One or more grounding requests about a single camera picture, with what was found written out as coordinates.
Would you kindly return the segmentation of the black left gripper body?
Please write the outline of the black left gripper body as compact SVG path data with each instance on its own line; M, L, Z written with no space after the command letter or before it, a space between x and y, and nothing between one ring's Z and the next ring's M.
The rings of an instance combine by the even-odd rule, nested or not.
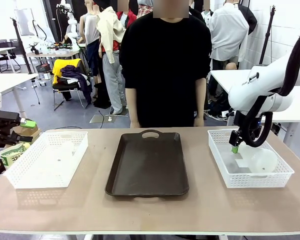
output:
M21 117L19 113L0 110L0 126L16 127L20 123Z

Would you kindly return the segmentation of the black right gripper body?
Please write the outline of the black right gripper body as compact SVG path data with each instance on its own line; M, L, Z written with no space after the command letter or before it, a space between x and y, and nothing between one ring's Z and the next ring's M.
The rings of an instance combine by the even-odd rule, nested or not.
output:
M254 141L260 136L262 129L261 120L262 117L248 118L247 115L236 111L233 123L239 127L240 137L244 141Z

